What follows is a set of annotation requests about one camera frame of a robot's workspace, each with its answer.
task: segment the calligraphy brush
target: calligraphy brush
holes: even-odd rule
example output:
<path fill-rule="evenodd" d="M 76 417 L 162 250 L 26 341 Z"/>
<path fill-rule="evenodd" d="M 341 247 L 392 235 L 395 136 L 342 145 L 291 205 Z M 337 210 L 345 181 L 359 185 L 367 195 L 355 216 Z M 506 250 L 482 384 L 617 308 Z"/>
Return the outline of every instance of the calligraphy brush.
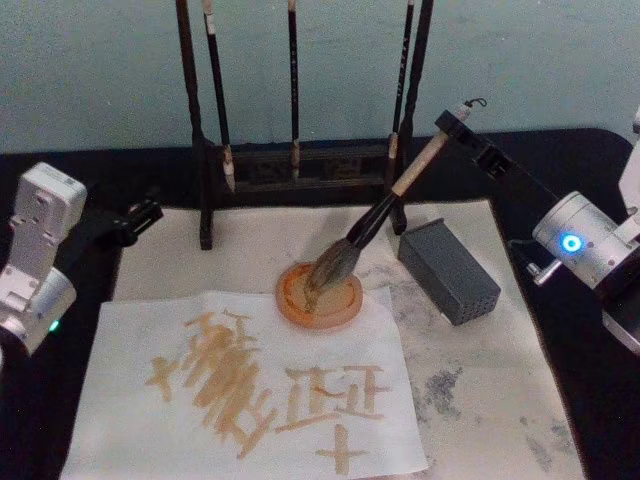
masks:
<path fill-rule="evenodd" d="M 464 122 L 469 117 L 474 101 L 467 101 L 456 110 L 458 120 Z M 442 150 L 448 139 L 446 133 L 438 132 L 393 184 L 389 193 L 351 227 L 345 238 L 331 245 L 316 260 L 304 286 L 307 305 L 315 305 L 320 294 L 341 284 L 353 273 L 360 252 L 376 236 L 393 205 Z"/>
<path fill-rule="evenodd" d="M 298 115 L 298 34 L 296 0 L 289 0 L 289 66 L 291 68 L 291 167 L 293 180 L 300 174 L 300 121 Z"/>
<path fill-rule="evenodd" d="M 385 187 L 390 187 L 395 172 L 396 153 L 398 151 L 398 131 L 400 129 L 400 114 L 402 113 L 402 97 L 404 94 L 404 79 L 407 73 L 407 59 L 409 58 L 409 41 L 411 39 L 411 23 L 413 21 L 414 0 L 407 2 L 407 15 L 404 22 L 404 37 L 402 39 L 402 53 L 400 55 L 400 74 L 396 90 L 396 107 L 393 113 L 393 128 L 389 137 L 389 162 L 385 177 Z"/>
<path fill-rule="evenodd" d="M 233 172 L 233 155 L 231 154 L 229 125 L 227 124 L 227 109 L 224 103 L 224 91 L 222 89 L 222 73 L 220 72 L 218 41 L 216 39 L 216 28 L 213 22 L 213 1 L 202 0 L 202 10 L 204 11 L 204 24 L 207 28 L 207 43 L 209 44 L 209 57 L 211 59 L 211 70 L 213 72 L 213 85 L 216 90 L 216 105 L 218 106 L 220 137 L 224 147 L 222 168 L 224 169 L 224 175 L 227 179 L 227 185 L 229 185 L 232 192 L 235 192 L 236 181 Z"/>

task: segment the wall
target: wall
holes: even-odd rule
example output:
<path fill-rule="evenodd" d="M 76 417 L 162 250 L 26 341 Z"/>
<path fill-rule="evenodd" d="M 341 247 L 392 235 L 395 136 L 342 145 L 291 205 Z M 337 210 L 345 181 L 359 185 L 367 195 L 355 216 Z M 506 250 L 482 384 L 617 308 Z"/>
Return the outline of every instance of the wall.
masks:
<path fill-rule="evenodd" d="M 204 130 L 218 141 L 202 9 L 189 5 Z M 405 7 L 298 0 L 302 140 L 388 135 Z M 288 140 L 286 0 L 215 8 L 232 142 Z M 637 2 L 436 0 L 415 133 L 484 96 L 477 130 L 597 126 L 631 140 L 638 38 Z M 5 0 L 0 41 L 0 151 L 189 143 L 174 2 Z"/>

